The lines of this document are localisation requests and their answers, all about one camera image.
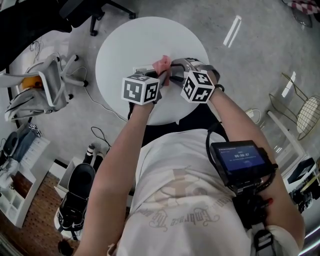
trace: pink object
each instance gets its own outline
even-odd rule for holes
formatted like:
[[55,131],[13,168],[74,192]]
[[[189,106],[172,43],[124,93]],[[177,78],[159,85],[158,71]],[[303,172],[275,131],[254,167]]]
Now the pink object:
[[169,56],[163,55],[162,59],[160,59],[157,62],[152,64],[152,67],[155,69],[155,71],[158,75],[161,74],[163,71],[167,71],[164,86],[169,85],[169,77],[171,75],[170,74],[171,62],[172,61]]
[[307,15],[320,13],[320,7],[313,0],[293,0],[288,2],[287,5]]

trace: wooden floor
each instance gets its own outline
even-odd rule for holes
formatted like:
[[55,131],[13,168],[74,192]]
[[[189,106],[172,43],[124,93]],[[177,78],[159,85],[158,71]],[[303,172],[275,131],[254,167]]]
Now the wooden floor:
[[[54,216],[60,205],[61,198],[54,186],[58,179],[48,173],[37,191],[22,228],[15,227],[0,212],[0,232],[3,233],[23,255],[58,256],[58,242],[61,234],[55,229]],[[69,240],[74,251],[79,242]]]

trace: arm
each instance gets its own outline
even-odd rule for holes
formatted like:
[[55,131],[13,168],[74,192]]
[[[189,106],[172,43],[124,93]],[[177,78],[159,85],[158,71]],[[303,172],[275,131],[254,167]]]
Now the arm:
[[101,163],[90,192],[84,230],[76,256],[107,255],[120,239],[127,196],[133,185],[140,149],[154,104],[136,105],[114,145]]
[[[214,91],[210,101],[216,108],[230,141],[252,140],[259,148],[264,148],[272,163],[276,163],[273,150],[264,134],[237,104],[220,89]],[[287,230],[302,248],[305,238],[304,220],[292,203],[278,170],[272,184],[260,195],[264,200],[273,199],[273,203],[267,208],[266,224]]]

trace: device display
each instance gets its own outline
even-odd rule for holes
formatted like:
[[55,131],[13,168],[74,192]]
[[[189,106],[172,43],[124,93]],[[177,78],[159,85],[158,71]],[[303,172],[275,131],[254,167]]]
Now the device display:
[[268,154],[252,140],[211,143],[209,154],[225,186],[259,182],[275,172]]
[[265,163],[253,145],[219,148],[218,152],[229,172]]

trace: chair wheel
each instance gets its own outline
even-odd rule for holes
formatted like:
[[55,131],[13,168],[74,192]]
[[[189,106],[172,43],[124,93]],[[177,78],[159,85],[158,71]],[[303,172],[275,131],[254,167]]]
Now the chair wheel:
[[96,18],[97,21],[101,21],[102,17],[105,15],[105,12],[103,12],[103,14],[99,17]]
[[94,30],[93,32],[90,33],[90,35],[92,37],[95,37],[96,35],[98,35],[98,31],[97,30]]
[[136,13],[129,14],[129,19],[130,20],[134,20],[135,18],[137,18],[137,14]]

